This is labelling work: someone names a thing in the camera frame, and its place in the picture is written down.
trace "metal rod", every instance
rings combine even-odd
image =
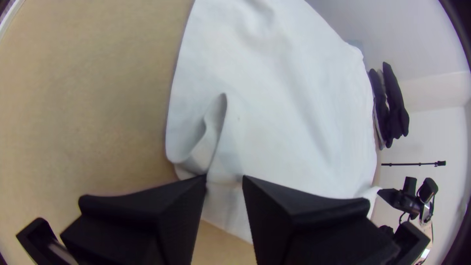
[[[446,161],[437,161],[435,163],[382,163],[381,164],[382,166],[397,166],[397,165],[418,165],[418,166],[422,166],[422,165],[435,165],[435,167],[437,166],[444,166],[446,165]]]

